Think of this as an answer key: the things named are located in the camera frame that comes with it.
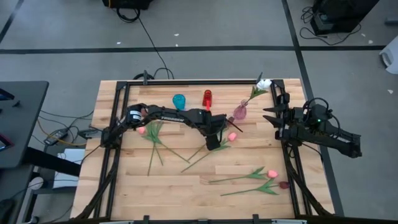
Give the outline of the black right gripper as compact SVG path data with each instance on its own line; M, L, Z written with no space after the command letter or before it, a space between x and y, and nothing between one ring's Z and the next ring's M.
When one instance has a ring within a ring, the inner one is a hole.
M273 108L264 108L264 111L279 113L283 112L283 119L271 116L263 116L274 128L286 128L290 126L304 126L304 109L300 107L288 108L286 105L277 105Z

